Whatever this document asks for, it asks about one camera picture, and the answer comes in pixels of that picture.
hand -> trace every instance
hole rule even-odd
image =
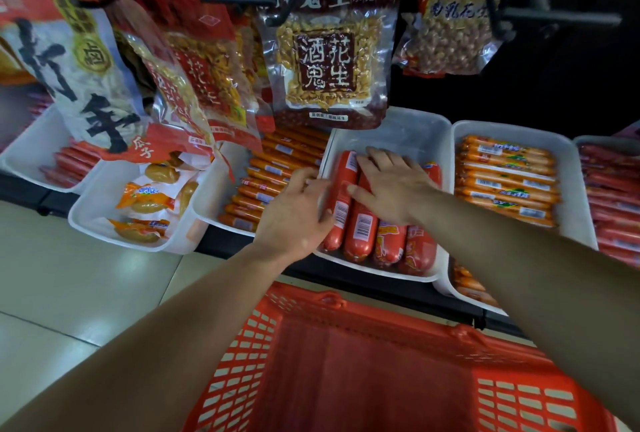
[[[333,228],[333,215],[327,211],[318,221],[318,200],[331,185],[328,179],[307,179],[317,170],[304,168],[293,173],[291,181],[262,212],[253,240],[265,258],[274,258],[282,269],[307,257]]]
[[[347,191],[380,219],[394,225],[417,224],[412,207],[425,193],[437,189],[436,184],[415,161],[373,147],[367,147],[367,152],[371,159],[358,156],[358,164],[369,180],[371,193],[356,185],[349,185]]]

person's left hand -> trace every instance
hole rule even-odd
[[[307,179],[315,176],[316,169],[296,170],[283,192],[262,212],[252,245],[284,267],[316,250],[333,228],[331,211],[318,221],[318,200],[331,182],[314,179],[305,187]]]

